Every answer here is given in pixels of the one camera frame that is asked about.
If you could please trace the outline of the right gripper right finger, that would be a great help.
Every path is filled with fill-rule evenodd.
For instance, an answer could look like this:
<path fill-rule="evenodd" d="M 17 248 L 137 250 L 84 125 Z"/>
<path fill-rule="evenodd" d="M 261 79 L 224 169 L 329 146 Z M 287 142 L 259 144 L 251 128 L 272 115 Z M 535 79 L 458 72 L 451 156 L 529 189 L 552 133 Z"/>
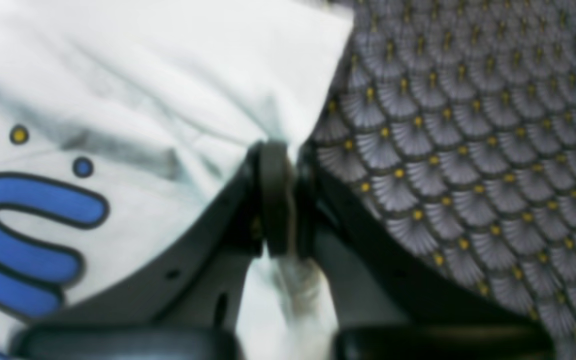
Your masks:
<path fill-rule="evenodd" d="M 354 193 L 316 162 L 298 155 L 296 249 L 323 269 L 344 327 L 432 331 L 526 331 L 526 316 L 474 294 L 397 244 Z"/>

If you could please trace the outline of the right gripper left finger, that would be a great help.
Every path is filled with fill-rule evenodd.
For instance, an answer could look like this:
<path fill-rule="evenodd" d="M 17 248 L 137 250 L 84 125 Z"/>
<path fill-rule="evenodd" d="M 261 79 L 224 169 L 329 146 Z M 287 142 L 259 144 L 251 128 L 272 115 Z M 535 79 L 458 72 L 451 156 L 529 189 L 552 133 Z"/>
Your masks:
<path fill-rule="evenodd" d="M 293 170 L 284 142 L 259 142 L 208 208 L 154 260 L 51 316 L 57 328 L 233 328 L 252 260 L 294 251 Z"/>

